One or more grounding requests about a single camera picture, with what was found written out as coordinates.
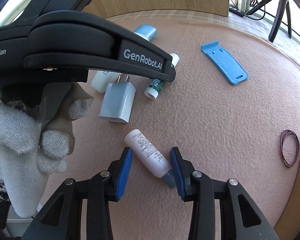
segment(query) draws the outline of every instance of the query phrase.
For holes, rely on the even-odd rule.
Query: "metal screw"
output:
[[[194,171],[192,172],[192,175],[196,178],[200,178],[202,176],[202,173],[200,171]]]
[[[237,186],[238,185],[238,181],[236,179],[229,179],[229,183],[232,185],[232,186]]]
[[[71,178],[65,180],[65,184],[67,186],[71,185],[72,183],[73,183],[73,179],[71,179]]]
[[[105,177],[108,177],[109,175],[110,175],[110,172],[109,172],[109,171],[101,171],[101,172],[100,172],[100,176],[101,176],[101,177],[104,177],[104,178],[105,178]]]

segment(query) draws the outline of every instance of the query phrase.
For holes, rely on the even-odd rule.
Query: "blue bottle cap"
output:
[[[154,38],[154,36],[157,34],[157,29],[151,25],[143,24],[143,25],[140,25],[134,31],[134,33],[142,34],[142,35],[146,36],[149,41],[151,41]]]

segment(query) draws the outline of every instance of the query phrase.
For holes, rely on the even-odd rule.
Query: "triangular cutout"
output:
[[[257,226],[261,224],[260,217],[256,214],[248,200],[244,195],[238,195],[238,201],[241,211],[242,223],[245,228]]]
[[[57,226],[60,220],[61,209],[63,205],[63,200],[65,199],[64,194],[60,194],[55,202],[50,206],[49,210],[46,212],[41,220],[41,223],[50,226]]]

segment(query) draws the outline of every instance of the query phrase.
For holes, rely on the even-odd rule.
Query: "elastic band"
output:
[[[295,138],[295,141],[297,143],[297,150],[296,150],[296,155],[294,156],[294,159],[292,161],[292,163],[288,163],[286,161],[286,159],[284,158],[283,156],[283,143],[284,143],[284,140],[285,138],[288,136],[288,135],[293,135],[294,138]],[[282,161],[283,161],[283,164],[287,167],[287,168],[291,168],[295,162],[297,161],[298,159],[298,156],[299,156],[299,139],[298,139],[298,136],[296,135],[295,132],[291,131],[291,130],[284,130],[281,135],[280,135],[280,141],[279,141],[279,144],[280,144],[280,153],[281,153],[281,158],[282,158]]]

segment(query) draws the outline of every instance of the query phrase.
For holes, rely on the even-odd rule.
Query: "bottle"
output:
[[[147,41],[151,41],[157,34],[157,29],[153,26],[143,24],[140,25],[133,33]],[[108,84],[116,82],[121,75],[122,73],[98,70],[91,82],[91,87],[103,94],[106,92]]]
[[[124,141],[154,176],[161,178],[170,188],[176,187],[170,163],[140,130],[132,130]]]
[[[171,53],[170,55],[172,56],[171,66],[176,67],[180,58],[175,53]],[[147,87],[145,91],[145,95],[151,99],[156,99],[165,83],[166,83],[165,81],[162,81],[160,79],[152,80],[152,82],[150,83],[150,85]]]

